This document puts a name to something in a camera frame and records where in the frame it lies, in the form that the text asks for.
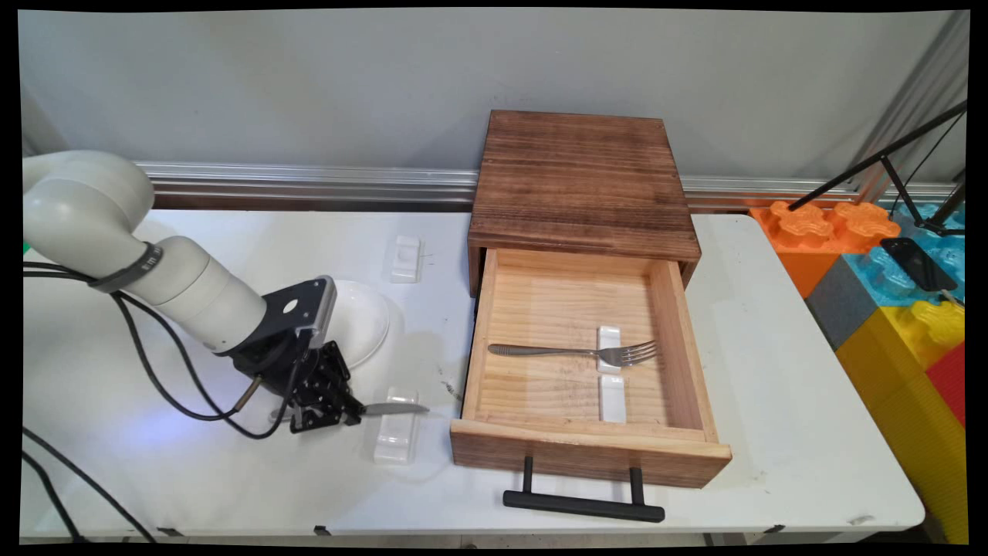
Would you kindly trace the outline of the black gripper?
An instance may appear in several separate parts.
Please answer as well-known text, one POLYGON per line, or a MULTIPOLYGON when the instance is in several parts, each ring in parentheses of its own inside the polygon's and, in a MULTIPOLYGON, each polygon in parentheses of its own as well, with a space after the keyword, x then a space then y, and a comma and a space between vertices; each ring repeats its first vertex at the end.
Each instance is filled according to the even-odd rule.
POLYGON ((350 388, 350 370, 336 341, 310 346, 307 332, 279 332, 233 349, 234 367, 262 377, 262 387, 292 402, 290 432, 360 425, 363 404, 350 388))

